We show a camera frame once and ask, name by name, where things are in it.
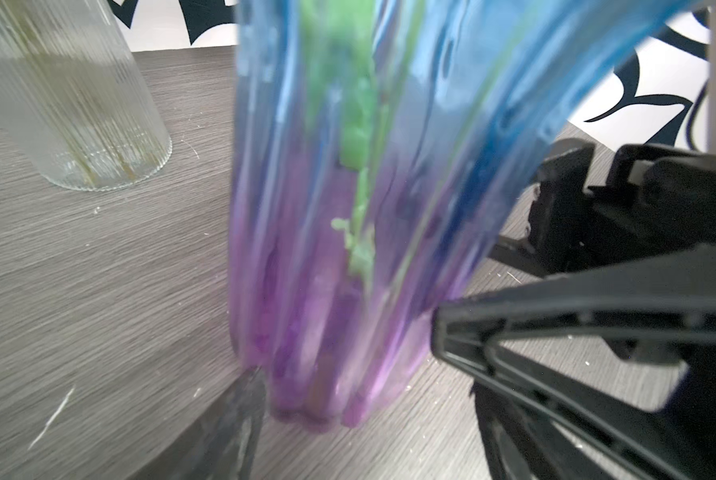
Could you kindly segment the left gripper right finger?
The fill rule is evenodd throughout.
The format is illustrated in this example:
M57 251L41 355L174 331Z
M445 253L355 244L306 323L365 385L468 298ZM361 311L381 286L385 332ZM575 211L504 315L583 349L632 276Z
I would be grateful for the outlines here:
M551 421L475 383L478 427L493 479L608 479Z

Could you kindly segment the blue purple glass vase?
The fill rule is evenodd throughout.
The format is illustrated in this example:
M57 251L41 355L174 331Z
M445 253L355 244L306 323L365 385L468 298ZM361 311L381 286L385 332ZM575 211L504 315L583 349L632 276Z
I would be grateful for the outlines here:
M407 387L567 118L682 1L242 1L230 333L269 409Z

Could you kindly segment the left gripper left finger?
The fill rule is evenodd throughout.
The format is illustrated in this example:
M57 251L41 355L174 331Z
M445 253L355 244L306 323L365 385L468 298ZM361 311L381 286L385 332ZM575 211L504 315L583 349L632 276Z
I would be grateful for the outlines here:
M266 408L259 369L243 373L134 479L248 479Z

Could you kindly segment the clear glass vase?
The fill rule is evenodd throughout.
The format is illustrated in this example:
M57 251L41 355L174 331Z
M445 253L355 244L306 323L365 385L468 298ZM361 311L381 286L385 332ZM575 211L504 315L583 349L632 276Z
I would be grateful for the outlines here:
M107 1L0 1L0 122L69 190L137 184L173 151Z

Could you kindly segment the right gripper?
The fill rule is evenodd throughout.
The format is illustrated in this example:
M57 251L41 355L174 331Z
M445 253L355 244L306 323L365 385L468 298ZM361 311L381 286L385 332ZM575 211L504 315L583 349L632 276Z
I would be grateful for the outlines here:
M716 244L716 155L555 142L525 270L545 277ZM541 415L608 479L716 479L716 245L440 306L432 350Z

